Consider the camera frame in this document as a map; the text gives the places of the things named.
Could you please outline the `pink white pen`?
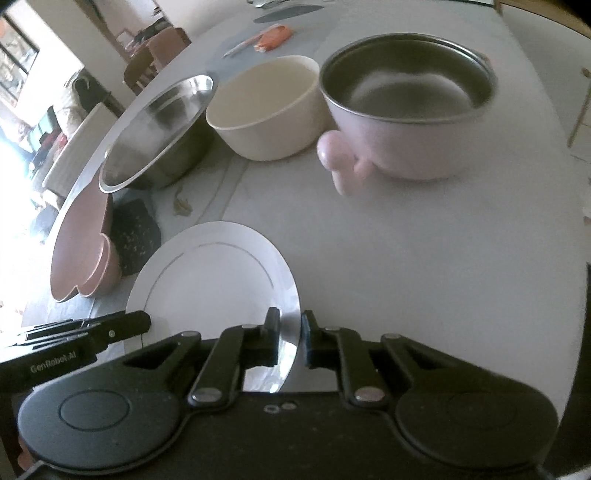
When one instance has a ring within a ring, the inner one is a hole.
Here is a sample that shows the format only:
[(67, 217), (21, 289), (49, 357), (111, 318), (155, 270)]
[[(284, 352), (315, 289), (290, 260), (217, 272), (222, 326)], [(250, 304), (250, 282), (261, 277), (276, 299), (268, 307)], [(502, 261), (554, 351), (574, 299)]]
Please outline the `pink white pen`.
[(257, 42), (259, 42), (260, 39), (262, 39), (263, 35), (259, 34), (256, 36), (252, 36), (249, 39), (243, 40), (242, 42), (238, 43), (238, 45), (235, 45), (235, 47), (230, 48), (228, 51), (226, 51), (222, 57), (223, 58), (228, 58), (231, 57), (235, 54), (238, 54), (239, 52), (242, 52), (242, 50), (246, 49), (247, 47), (250, 46), (255, 46)]

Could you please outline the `pink bear-shaped lid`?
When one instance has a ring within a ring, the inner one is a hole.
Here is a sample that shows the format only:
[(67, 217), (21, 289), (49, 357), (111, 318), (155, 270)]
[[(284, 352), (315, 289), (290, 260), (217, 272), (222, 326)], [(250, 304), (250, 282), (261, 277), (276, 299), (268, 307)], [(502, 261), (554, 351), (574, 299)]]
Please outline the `pink bear-shaped lid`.
[(53, 248), (50, 291), (65, 302), (79, 294), (96, 298), (121, 278), (119, 255), (110, 238), (112, 196), (94, 177), (75, 198), (61, 223)]

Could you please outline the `stainless steel mixing bowl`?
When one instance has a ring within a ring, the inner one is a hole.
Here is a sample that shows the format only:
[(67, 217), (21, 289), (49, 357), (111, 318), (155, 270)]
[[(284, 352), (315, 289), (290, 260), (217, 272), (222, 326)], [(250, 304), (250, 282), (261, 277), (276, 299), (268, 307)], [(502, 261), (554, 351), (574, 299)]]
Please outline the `stainless steel mixing bowl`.
[(204, 159), (214, 139), (205, 111), (214, 79), (198, 74), (180, 80), (147, 104), (107, 148), (99, 188), (114, 194), (131, 188), (161, 189)]

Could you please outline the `patterned table runner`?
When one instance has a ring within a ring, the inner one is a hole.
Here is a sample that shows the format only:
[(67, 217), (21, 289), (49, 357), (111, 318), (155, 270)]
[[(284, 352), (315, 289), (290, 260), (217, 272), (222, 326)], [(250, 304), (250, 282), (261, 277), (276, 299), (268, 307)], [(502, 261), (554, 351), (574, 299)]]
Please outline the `patterned table runner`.
[[(335, 24), (338, 13), (320, 1), (287, 2), (268, 11), (274, 24), (286, 24), (292, 30), (283, 45), (266, 53), (246, 48), (223, 59), (225, 50), (242, 38), (263, 30), (263, 24), (228, 37), (231, 27), (242, 25), (232, 17), (205, 34), (212, 43), (221, 37), (214, 53), (191, 47), (179, 63), (207, 60), (212, 72), (222, 81), (229, 80), (257, 64), (287, 55), (311, 57)], [(202, 159), (176, 182), (162, 189), (125, 189), (114, 195), (113, 223), (110, 233), (121, 258), (125, 276), (136, 274), (156, 248), (177, 233), (196, 224), (221, 220), (249, 160), (235, 154), (221, 137), (212, 137), (211, 147)]]

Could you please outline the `orange tube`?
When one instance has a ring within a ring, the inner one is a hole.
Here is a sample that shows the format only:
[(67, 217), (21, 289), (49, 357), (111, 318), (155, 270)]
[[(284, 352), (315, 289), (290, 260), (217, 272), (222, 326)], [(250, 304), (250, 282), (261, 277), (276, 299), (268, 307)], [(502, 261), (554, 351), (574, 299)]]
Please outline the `orange tube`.
[(294, 31), (291, 30), (290, 27), (287, 27), (286, 25), (278, 25), (269, 31), (264, 32), (259, 40), (254, 43), (253, 49), (255, 49), (256, 52), (269, 52), (280, 47), (280, 45), (283, 45), (283, 43), (287, 42), (292, 35), (294, 35)]

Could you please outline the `cream ceramic bowl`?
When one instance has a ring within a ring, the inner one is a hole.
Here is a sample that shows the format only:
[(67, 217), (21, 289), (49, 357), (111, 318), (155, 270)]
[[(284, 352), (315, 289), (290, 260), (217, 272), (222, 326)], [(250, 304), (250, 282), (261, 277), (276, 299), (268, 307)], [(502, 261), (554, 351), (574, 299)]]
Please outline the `cream ceramic bowl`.
[(331, 121), (320, 65), (301, 55), (256, 65), (217, 88), (205, 118), (245, 159), (266, 162), (297, 154)]

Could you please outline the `beige sofa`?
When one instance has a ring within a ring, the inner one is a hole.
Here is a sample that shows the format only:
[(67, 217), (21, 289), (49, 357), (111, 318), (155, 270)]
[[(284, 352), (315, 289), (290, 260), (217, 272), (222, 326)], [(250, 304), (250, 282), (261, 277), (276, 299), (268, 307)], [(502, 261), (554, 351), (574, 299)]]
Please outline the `beige sofa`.
[(53, 161), (42, 182), (43, 194), (60, 209), (84, 167), (118, 117), (97, 104)]

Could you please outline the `wooden chair with pink cloth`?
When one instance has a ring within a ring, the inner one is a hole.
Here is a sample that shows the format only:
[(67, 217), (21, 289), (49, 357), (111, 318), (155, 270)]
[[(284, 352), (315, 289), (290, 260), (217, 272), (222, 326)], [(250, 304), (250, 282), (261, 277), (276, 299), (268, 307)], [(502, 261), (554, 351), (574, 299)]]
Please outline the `wooden chair with pink cloth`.
[(168, 27), (160, 31), (131, 57), (123, 73), (123, 83), (139, 95), (190, 44), (190, 38), (181, 28)]

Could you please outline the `pink steel-lined handled bowl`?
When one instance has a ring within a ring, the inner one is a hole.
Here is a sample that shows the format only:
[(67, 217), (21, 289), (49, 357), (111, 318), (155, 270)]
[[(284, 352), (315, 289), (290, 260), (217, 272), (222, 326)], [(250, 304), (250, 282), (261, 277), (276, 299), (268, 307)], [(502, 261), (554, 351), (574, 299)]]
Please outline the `pink steel-lined handled bowl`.
[(419, 33), (346, 45), (325, 60), (318, 80), (335, 121), (318, 138), (318, 159), (342, 195), (376, 170), (434, 181), (469, 168), (498, 91), (484, 54)]

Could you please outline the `white round plate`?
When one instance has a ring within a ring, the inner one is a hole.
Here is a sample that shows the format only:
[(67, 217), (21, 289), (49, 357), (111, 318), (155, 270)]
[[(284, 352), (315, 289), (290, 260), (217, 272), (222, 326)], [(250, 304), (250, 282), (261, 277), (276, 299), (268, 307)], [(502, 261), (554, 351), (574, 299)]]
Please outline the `white round plate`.
[(191, 227), (163, 244), (139, 272), (127, 300), (150, 329), (124, 343), (130, 353), (194, 330), (214, 339), (232, 326), (259, 325), (280, 312), (279, 360), (245, 373), (245, 390), (276, 393), (287, 380), (301, 337), (301, 302), (286, 260), (245, 225), (217, 221)]

